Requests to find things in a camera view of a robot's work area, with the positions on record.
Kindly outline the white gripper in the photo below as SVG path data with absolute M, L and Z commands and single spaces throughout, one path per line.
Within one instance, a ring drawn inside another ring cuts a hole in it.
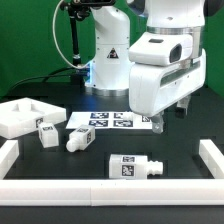
M 191 100 L 189 94 L 203 86 L 205 73 L 205 50 L 186 70 L 181 69 L 180 63 L 167 67 L 134 64 L 129 77 L 130 109 L 136 114 L 152 117 L 153 132 L 162 133 L 164 120 L 160 112 L 178 101 L 176 116 L 184 118 Z

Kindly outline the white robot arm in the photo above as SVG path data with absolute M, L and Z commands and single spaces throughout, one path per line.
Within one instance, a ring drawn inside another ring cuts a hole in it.
M 163 112 L 173 104 L 188 108 L 190 94 L 203 86 L 206 52 L 202 47 L 205 18 L 224 8 L 224 0 L 126 0 L 147 19 L 146 31 L 129 42 L 130 20 L 113 6 L 91 9 L 96 54 L 90 82 L 95 93 L 129 93 L 132 112 L 163 131 Z

